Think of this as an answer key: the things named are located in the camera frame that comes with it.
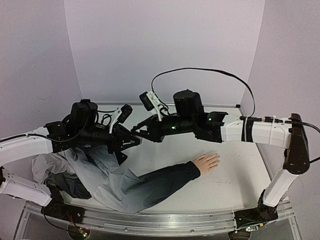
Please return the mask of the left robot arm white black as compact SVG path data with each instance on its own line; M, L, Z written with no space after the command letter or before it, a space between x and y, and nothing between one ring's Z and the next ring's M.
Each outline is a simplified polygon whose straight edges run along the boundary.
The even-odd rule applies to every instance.
M140 144L124 127L125 120L132 113L128 104L116 109L110 116L110 123L98 122L99 110L87 99L73 104L71 113L63 120L46 124L20 135L0 141L0 163L6 165L33 157L32 169L35 181L3 171L0 176L0 192L27 201L47 206L56 218L64 218L67 206L53 199L53 188L74 199L95 199L114 209L126 209L133 195L124 195L125 180L133 181L131 171L118 171L127 156L123 150ZM103 145L114 155L110 161L114 168L95 176L92 169L77 168L75 160L86 159L84 148Z

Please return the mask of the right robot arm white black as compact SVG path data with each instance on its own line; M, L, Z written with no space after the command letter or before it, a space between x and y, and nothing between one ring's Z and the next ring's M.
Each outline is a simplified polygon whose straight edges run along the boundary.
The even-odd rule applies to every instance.
M161 143L165 136L194 133L196 139L208 142L266 144L284 149L282 168L262 194L264 206L276 207L297 176L310 168L308 139L298 114L277 119L205 112L200 94L187 89L173 95L176 113L166 115L165 106L153 91L144 92L139 98L153 115L131 131L151 142Z

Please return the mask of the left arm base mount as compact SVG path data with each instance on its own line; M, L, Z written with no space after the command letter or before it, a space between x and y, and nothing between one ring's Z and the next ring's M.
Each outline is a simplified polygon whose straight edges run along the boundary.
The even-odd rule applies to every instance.
M66 230L72 240L87 240L91 231L80 226L83 222L85 209L83 207L69 205L64 203L60 191L56 188L50 188L51 201L47 206L41 207L41 213L45 221L51 226L60 230ZM67 221L67 227L60 227L49 221L48 217L56 220Z

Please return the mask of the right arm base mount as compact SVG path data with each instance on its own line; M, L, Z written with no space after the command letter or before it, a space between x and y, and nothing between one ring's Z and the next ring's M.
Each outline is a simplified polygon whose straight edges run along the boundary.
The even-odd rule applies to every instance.
M261 193L257 207L237 210L234 212L236 230L242 230L251 226L259 226L278 219L277 205L267 206L263 203L263 196L266 190Z

